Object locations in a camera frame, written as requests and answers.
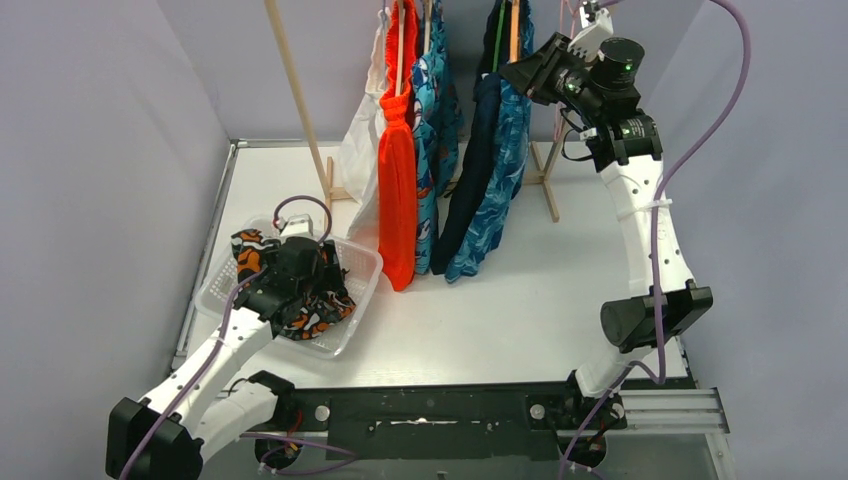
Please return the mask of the camouflage orange black shorts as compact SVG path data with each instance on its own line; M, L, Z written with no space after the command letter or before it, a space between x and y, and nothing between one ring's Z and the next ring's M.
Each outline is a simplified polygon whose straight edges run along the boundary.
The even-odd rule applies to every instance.
M306 341L323 335L330 327L347 319L357 304L345 286L337 292L311 296L299 309L269 312L264 299L264 276L269 259L271 238L258 229L245 229L231 236L231 250L236 261L238 293L232 301L236 309L246 308L271 326L274 337L282 335L293 341Z

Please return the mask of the blue leaf print shorts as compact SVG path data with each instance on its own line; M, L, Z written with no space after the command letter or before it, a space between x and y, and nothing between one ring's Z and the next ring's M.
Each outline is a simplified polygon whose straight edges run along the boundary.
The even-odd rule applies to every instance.
M521 1L520 26L522 59L532 52L534 46L532 9L527 1ZM498 69L509 63L509 36L510 29L502 36ZM458 258L453 261L453 265L461 269L460 278L477 275L486 256L499 247L510 204L522 187L527 165L532 111L530 100L501 76L500 80L501 105L494 138L494 169Z

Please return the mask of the orange wooden hanger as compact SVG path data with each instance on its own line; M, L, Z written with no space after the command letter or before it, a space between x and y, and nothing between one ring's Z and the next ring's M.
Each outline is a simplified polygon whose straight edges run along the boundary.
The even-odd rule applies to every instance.
M521 1L510 1L509 63L517 62L521 55Z

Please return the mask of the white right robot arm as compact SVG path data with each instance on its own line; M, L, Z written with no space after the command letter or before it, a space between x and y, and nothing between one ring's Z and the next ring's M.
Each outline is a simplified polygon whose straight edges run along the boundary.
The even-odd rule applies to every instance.
M578 427L601 415L600 397L633 362L652 351L663 353L670 338L713 305L711 289L697 285L684 259L661 185L659 131L639 106L635 77L644 56L638 42L612 37L589 57L555 34L535 53L499 70L531 101L561 103L578 114L624 239L630 295L601 306L606 344L573 372L578 389L562 400L564 417Z

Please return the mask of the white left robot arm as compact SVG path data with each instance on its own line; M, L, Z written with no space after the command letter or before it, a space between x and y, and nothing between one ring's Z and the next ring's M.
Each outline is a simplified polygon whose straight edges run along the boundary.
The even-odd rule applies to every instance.
M139 400L124 398L108 420L105 471L113 479L196 479L223 447L262 424L283 430L297 420L291 382L267 371L230 396L221 390L247 360L277 337L308 340L327 330L310 307L343 317L347 296L334 241L268 238L243 230L232 238L237 282L217 329L185 363Z

